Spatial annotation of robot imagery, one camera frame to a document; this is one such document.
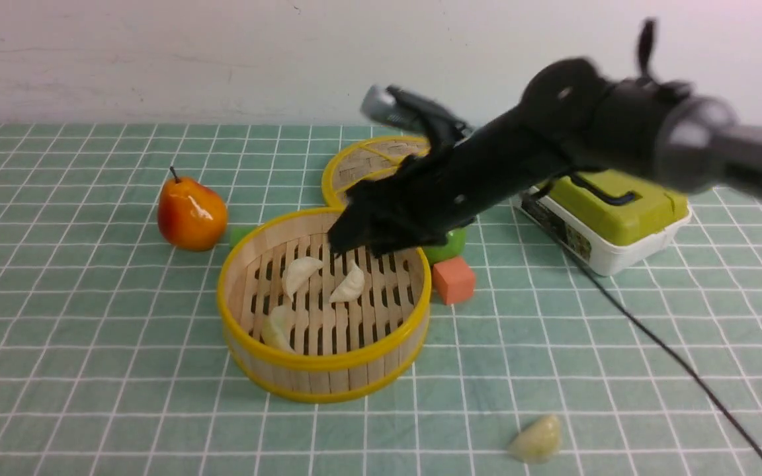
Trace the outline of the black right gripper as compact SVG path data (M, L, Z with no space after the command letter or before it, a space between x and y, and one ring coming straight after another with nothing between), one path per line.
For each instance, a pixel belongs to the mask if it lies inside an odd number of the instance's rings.
M515 106L452 147L400 165L381 180L360 180L327 230L335 256L369 246L374 257L446 242L451 229L514 194L575 167L560 142L593 113L580 106Z

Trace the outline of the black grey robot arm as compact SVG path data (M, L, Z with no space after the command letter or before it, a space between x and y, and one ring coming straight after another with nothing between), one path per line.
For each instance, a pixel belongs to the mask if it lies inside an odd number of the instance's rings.
M477 130L426 97L371 87L362 113L424 135L429 150L348 187L327 232L332 252L444 246L450 230L504 199L583 172L613 169L685 194L723 184L762 200L762 128L742 126L731 106L690 83L654 78L654 27L647 19L639 35L638 77L611 81L587 58L565 58Z

